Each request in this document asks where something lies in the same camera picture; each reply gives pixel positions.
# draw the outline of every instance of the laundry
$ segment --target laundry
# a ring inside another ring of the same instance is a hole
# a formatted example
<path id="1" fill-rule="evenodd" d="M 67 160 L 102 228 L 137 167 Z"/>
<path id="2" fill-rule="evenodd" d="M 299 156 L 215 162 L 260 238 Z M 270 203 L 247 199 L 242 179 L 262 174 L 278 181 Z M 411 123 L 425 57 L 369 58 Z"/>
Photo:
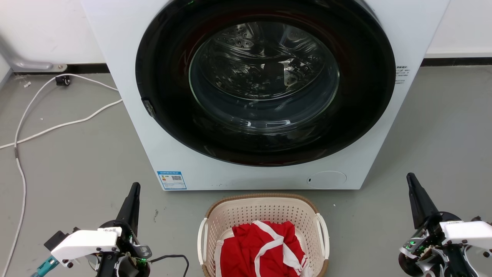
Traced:
<path id="1" fill-rule="evenodd" d="M 253 221 L 232 231 L 233 237 L 217 241 L 216 277 L 314 276 L 290 221 Z"/>

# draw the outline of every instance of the washing machine door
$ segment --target washing machine door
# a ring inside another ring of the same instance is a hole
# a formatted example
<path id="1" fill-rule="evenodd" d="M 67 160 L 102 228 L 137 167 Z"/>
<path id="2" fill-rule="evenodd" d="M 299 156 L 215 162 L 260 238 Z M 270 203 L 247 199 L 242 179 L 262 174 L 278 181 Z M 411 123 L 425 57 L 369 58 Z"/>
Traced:
<path id="1" fill-rule="evenodd" d="M 204 155 L 252 166 L 339 151 L 379 119 L 395 61 L 353 0 L 175 0 L 141 40 L 149 115 Z"/>

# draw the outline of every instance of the white cable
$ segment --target white cable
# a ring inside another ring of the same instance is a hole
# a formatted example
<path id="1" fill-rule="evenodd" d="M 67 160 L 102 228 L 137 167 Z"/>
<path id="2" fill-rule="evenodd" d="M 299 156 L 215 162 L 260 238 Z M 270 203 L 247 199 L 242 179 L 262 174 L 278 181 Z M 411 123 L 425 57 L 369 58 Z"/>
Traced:
<path id="1" fill-rule="evenodd" d="M 98 81 L 95 81 L 95 80 L 92 80 L 92 79 L 89 79 L 89 78 L 85 78 L 85 77 L 82 77 L 82 76 L 79 76 L 79 75 L 75 75 L 75 74 L 69 74 L 69 73 L 66 73 L 66 74 L 60 74 L 56 77 L 61 77 L 61 76 L 74 76 L 74 77 L 78 77 L 78 78 L 82 78 L 84 80 L 87 80 L 87 81 L 91 81 L 91 82 L 94 82 L 94 83 L 97 83 L 97 84 L 100 84 L 100 85 L 103 85 L 109 89 L 112 89 L 112 90 L 116 90 L 118 91 L 117 89 L 113 88 L 113 87 L 110 87 L 106 84 L 103 84 L 101 82 L 98 82 Z M 93 118 L 95 115 L 97 115 L 98 113 L 100 113 L 101 111 L 103 111 L 104 109 L 108 108 L 108 107 L 111 107 L 113 105 L 116 105 L 118 104 L 119 102 L 121 102 L 122 100 L 118 100 L 114 103 L 111 103 L 111 104 L 108 104 L 104 107 L 102 107 L 101 109 L 99 109 L 97 112 L 93 113 L 91 116 L 85 118 L 85 119 L 81 119 L 81 120 L 77 120 L 77 121 L 72 121 L 72 122 L 68 122 L 68 123 L 64 123 L 64 124 L 60 124 L 58 126 L 54 126 L 54 127 L 51 127 L 41 133 L 38 133 L 36 135 L 33 135 L 33 136 L 30 136 L 29 138 L 25 138 L 21 141 L 17 141 L 18 137 L 19 137 L 19 131 L 21 129 L 21 126 L 22 126 L 22 122 L 24 121 L 24 118 L 29 110 L 29 108 L 31 107 L 31 104 L 32 102 L 34 102 L 34 100 L 36 99 L 37 95 L 44 89 L 44 87 L 46 87 L 46 85 L 48 85 L 48 83 L 50 83 L 51 81 L 55 80 L 56 77 L 53 77 L 51 78 L 48 82 L 46 82 L 38 91 L 37 93 L 34 95 L 34 97 L 32 98 L 31 102 L 29 103 L 28 107 L 26 108 L 26 110 L 24 111 L 24 114 L 22 115 L 22 118 L 21 118 L 21 121 L 19 122 L 19 126 L 17 126 L 17 131 L 15 132 L 15 139 L 14 139 L 14 142 L 11 143 L 11 144 L 7 144 L 7 145 L 4 145 L 2 147 L 0 147 L 0 149 L 2 148 L 5 148 L 5 147 L 9 147 L 11 145 L 14 145 L 14 152 L 15 152 L 15 160 L 17 161 L 17 167 L 19 168 L 19 172 L 21 173 L 21 177 L 22 177 L 22 184 L 23 184 L 23 187 L 24 187 L 24 196 L 22 198 L 22 210 L 21 210 L 21 219 L 19 220 L 19 226 L 17 227 L 17 232 L 15 233 L 15 238 L 14 238 L 14 242 L 12 244 L 12 248 L 10 249 L 10 254 L 8 256 L 8 259 L 7 259 L 7 264 L 5 265 L 5 269 L 3 270 L 3 274 L 2 274 L 2 277 L 5 277 L 5 275 L 7 274 L 7 270 L 8 270 L 8 267 L 10 265 L 10 262 L 12 261 L 12 256 L 14 254 L 14 250 L 15 250 L 15 246 L 17 244 L 17 240 L 19 239 L 19 234 L 21 232 L 21 228 L 22 228 L 22 223 L 24 221 L 24 214 L 26 212 L 26 177 L 24 176 L 24 172 L 22 171 L 22 167 L 21 167 L 21 163 L 19 161 L 19 153 L 17 151 L 17 144 L 18 143 L 21 143 L 21 142 L 24 142 L 24 141 L 27 141 L 29 139 L 33 139 L 35 137 L 38 137 L 42 134 L 45 134 L 51 130 L 54 130 L 54 129 L 57 129 L 59 127 L 63 127 L 63 126 L 67 126 L 67 125 L 71 125 L 71 124 L 75 124 L 75 123 L 79 123 L 79 122 L 84 122 L 84 121 L 87 121 L 91 118 Z"/>

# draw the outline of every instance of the laundry basket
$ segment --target laundry basket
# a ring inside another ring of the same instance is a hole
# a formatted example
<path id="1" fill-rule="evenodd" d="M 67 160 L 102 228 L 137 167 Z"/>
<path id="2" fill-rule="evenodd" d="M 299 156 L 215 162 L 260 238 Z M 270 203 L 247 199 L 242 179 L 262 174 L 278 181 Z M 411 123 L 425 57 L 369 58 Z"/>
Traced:
<path id="1" fill-rule="evenodd" d="M 325 220 L 306 198 L 295 194 L 261 193 L 234 196 L 213 204 L 198 231 L 198 260 L 206 277 L 215 277 L 215 244 L 233 236 L 232 227 L 253 221 L 283 223 L 296 227 L 296 236 L 308 257 L 314 276 L 328 268 L 330 241 Z"/>

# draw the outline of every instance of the white washing machine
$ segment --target white washing machine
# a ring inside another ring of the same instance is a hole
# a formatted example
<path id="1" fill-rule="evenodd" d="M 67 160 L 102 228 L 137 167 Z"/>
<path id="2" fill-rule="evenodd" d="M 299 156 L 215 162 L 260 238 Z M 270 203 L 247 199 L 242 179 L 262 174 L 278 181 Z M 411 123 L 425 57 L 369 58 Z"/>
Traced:
<path id="1" fill-rule="evenodd" d="M 359 189 L 449 0 L 82 0 L 164 190 Z"/>

